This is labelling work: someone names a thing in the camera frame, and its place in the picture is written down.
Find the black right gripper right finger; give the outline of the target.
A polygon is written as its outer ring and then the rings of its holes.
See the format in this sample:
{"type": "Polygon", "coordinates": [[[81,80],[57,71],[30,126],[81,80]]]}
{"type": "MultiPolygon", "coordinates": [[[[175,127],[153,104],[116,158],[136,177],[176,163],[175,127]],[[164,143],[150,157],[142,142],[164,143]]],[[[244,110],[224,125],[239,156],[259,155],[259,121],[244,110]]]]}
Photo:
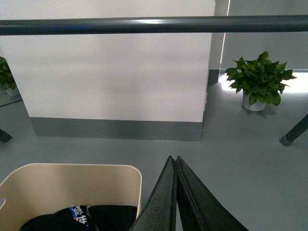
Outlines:
{"type": "Polygon", "coordinates": [[[246,231],[182,157],[176,160],[177,202],[184,231],[246,231]]]}

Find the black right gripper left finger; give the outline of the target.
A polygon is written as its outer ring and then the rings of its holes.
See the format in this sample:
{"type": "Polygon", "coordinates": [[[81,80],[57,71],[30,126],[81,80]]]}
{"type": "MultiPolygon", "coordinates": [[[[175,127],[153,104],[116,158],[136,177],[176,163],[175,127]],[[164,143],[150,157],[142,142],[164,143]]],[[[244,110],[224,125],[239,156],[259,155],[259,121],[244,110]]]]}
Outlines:
{"type": "Polygon", "coordinates": [[[174,231],[177,214],[177,173],[169,156],[150,197],[131,231],[174,231]]]}

